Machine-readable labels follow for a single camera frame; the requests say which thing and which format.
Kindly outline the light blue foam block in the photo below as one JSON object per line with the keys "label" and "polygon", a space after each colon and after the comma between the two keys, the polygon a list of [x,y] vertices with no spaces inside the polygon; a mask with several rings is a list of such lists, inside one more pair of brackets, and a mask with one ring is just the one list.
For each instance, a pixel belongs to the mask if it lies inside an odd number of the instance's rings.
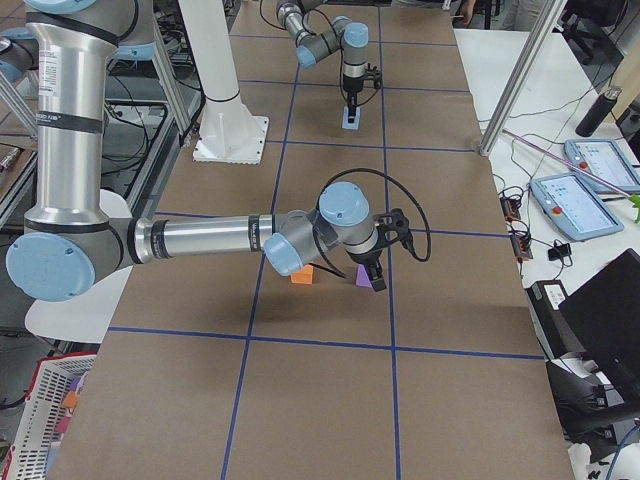
{"label": "light blue foam block", "polygon": [[345,106],[343,108],[342,128],[344,130],[357,131],[359,129],[360,118],[361,118],[360,107],[351,108],[349,106]]}

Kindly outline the purple foam block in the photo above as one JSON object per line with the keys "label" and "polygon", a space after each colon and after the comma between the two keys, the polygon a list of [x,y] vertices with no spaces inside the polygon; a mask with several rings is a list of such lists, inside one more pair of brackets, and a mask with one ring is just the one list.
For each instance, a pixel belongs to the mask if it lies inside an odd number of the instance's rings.
{"label": "purple foam block", "polygon": [[372,289],[372,284],[365,267],[361,264],[357,266],[355,285],[361,288]]}

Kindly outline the orange foam block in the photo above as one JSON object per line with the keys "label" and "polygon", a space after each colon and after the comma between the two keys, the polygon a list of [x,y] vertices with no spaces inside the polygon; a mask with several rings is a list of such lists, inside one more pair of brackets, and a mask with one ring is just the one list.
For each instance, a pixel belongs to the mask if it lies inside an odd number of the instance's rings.
{"label": "orange foam block", "polygon": [[312,285],[314,280],[314,267],[310,264],[290,275],[293,284]]}

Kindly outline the orange black terminal strip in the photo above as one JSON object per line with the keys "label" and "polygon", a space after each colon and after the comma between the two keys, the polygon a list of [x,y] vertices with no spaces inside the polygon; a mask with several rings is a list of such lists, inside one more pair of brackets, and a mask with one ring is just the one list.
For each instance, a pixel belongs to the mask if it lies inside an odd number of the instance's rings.
{"label": "orange black terminal strip", "polygon": [[528,224],[521,218],[519,196],[501,196],[500,205],[508,229],[514,256],[519,263],[531,260],[531,233]]}

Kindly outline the blue teach pendant near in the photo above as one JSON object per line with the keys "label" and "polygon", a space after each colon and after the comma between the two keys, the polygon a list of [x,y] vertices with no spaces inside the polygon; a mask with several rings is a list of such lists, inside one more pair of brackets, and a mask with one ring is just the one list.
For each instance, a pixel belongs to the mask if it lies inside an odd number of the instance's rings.
{"label": "blue teach pendant near", "polygon": [[573,241],[586,241],[621,232],[620,220],[593,189],[574,174],[534,179],[531,192],[560,232]]}

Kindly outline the blue teach pendant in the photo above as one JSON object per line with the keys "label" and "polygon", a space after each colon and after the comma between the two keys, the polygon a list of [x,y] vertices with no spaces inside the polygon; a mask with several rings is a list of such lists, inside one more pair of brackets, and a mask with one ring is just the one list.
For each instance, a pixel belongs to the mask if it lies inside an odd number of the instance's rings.
{"label": "blue teach pendant", "polygon": [[631,193],[639,192],[639,172],[613,140],[567,140],[566,158],[582,172],[594,174]]}
{"label": "blue teach pendant", "polygon": [[574,174],[534,179],[531,192],[560,232],[573,241],[586,241],[621,232],[620,220],[593,189]]}

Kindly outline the black desktop printer device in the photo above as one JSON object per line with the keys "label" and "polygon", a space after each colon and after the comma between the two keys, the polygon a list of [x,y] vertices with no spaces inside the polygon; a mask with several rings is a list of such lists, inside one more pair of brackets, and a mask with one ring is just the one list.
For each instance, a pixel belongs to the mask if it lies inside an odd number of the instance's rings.
{"label": "black desktop printer device", "polygon": [[586,377],[584,347],[560,312],[568,296],[560,280],[534,282],[526,289],[534,330],[545,356],[558,367]]}

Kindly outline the blue teach pendant far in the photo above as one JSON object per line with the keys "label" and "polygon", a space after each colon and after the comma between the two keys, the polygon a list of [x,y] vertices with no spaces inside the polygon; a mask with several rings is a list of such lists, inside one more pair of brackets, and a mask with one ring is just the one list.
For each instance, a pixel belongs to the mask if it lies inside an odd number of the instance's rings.
{"label": "blue teach pendant far", "polygon": [[594,174],[631,193],[639,192],[639,172],[613,140],[567,140],[566,158],[582,172]]}

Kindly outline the black laptop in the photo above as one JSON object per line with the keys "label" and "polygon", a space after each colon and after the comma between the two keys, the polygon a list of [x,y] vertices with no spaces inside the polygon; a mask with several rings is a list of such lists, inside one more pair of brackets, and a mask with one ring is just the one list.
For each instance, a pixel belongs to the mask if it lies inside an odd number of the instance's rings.
{"label": "black laptop", "polygon": [[627,401],[639,398],[639,254],[629,248],[560,304],[588,357]]}

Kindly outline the black water bottle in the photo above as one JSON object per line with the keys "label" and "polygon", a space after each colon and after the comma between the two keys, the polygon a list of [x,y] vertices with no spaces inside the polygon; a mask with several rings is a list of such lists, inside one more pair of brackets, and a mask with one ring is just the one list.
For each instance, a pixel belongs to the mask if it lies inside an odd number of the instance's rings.
{"label": "black water bottle", "polygon": [[575,128],[575,133],[581,137],[590,137],[612,111],[621,92],[622,88],[620,86],[613,85],[600,93]]}

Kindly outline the white perforated plastic basket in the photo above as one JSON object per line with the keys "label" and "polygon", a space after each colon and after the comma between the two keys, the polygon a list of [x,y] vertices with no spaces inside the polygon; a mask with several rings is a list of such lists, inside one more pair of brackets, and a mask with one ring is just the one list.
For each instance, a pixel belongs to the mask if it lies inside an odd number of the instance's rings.
{"label": "white perforated plastic basket", "polygon": [[70,416],[63,401],[91,370],[96,354],[73,353],[41,360],[27,392],[22,418],[10,447],[4,479],[44,479],[53,465]]}

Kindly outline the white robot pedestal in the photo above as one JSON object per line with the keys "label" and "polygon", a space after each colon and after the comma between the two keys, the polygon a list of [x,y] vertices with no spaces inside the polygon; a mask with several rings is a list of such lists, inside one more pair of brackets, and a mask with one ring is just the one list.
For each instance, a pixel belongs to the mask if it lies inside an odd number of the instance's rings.
{"label": "white robot pedestal", "polygon": [[182,13],[205,97],[194,159],[258,164],[269,119],[242,101],[223,3],[189,1]]}

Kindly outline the aluminium frame post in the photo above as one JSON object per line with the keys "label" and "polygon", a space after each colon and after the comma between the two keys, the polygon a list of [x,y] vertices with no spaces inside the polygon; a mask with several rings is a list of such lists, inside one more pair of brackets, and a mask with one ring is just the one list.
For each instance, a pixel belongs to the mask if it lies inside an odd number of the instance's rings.
{"label": "aluminium frame post", "polygon": [[512,1],[507,7],[503,29],[530,31],[501,98],[489,120],[479,153],[488,156],[524,87],[525,80],[546,38],[556,26],[566,1]]}

